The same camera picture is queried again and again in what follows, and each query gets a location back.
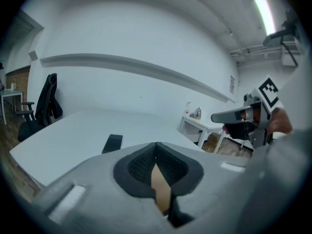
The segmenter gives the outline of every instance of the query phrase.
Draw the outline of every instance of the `white table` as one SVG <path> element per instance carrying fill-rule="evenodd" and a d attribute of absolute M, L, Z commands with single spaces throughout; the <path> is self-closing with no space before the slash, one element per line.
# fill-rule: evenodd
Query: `white table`
<path fill-rule="evenodd" d="M 20 102 L 22 103 L 23 102 L 23 92 L 22 91 L 19 91 L 19 90 L 14 90 L 14 91 L 11 91 L 11 90 L 5 90 L 5 91 L 1 91 L 0 92 L 0 96 L 1 96 L 1 116 L 3 116 L 3 120 L 4 120 L 4 124 L 6 125 L 6 119 L 5 119 L 5 112 L 4 112 L 4 100 L 3 98 L 4 97 L 10 97 L 10 96 L 20 96 Z M 16 112 L 16 100 L 15 98 L 13 97 L 13 103 L 14 104 L 14 110 Z"/>
<path fill-rule="evenodd" d="M 110 134 L 123 135 L 121 148 L 169 142 L 202 151 L 159 117 L 110 110 L 80 111 L 42 129 L 10 151 L 18 165 L 41 187 L 100 155 Z"/>
<path fill-rule="evenodd" d="M 183 129 L 185 127 L 185 123 L 189 123 L 198 129 L 202 130 L 202 133 L 200 135 L 198 146 L 202 148 L 204 141 L 208 139 L 209 135 L 211 133 L 219 133 L 222 131 L 223 124 L 213 123 L 211 120 L 205 120 L 205 119 L 195 119 L 193 117 L 189 116 L 183 116 L 182 118 L 182 124 L 180 127 L 180 133 L 183 133 Z M 221 145 L 221 142 L 224 138 L 225 132 L 223 131 L 221 134 L 221 137 L 219 139 L 219 142 L 217 146 L 215 147 L 214 154 L 217 153 L 219 150 L 219 147 Z"/>

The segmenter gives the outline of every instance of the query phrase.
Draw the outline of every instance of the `human hand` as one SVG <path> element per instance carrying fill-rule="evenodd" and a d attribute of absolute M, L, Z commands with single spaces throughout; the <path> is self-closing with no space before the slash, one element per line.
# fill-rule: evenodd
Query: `human hand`
<path fill-rule="evenodd" d="M 242 119 L 246 119 L 246 113 L 241 112 Z M 255 109 L 253 111 L 253 120 L 255 122 L 260 121 L 260 109 Z M 223 126 L 222 129 L 228 135 L 229 131 L 226 129 L 226 126 Z M 268 134 L 272 134 L 274 132 L 281 132 L 284 134 L 288 134 L 293 130 L 293 127 L 289 121 L 289 118 L 286 114 L 286 111 L 282 108 L 275 108 L 272 112 L 271 122 L 268 127 Z"/>

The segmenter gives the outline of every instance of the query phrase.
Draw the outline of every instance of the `black smartphone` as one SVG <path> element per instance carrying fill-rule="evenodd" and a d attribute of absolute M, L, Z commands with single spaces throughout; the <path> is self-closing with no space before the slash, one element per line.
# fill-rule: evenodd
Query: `black smartphone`
<path fill-rule="evenodd" d="M 109 135 L 102 153 L 109 153 L 121 148 L 122 135 Z"/>

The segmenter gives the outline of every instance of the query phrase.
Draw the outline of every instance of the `bottle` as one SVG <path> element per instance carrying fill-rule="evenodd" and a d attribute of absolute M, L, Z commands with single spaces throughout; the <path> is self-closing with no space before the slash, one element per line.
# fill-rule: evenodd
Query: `bottle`
<path fill-rule="evenodd" d="M 188 102 L 185 105 L 184 116 L 189 116 L 190 111 L 191 111 L 191 102 Z"/>

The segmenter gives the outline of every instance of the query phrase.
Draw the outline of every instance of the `chair armrest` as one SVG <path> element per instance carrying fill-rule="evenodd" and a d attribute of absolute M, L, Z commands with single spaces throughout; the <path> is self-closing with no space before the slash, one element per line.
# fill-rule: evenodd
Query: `chair armrest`
<path fill-rule="evenodd" d="M 22 105 L 34 105 L 35 103 L 34 102 L 22 102 L 21 103 Z"/>
<path fill-rule="evenodd" d="M 34 110 L 15 112 L 16 115 L 30 115 L 30 114 L 33 114 L 33 113 L 34 113 Z"/>

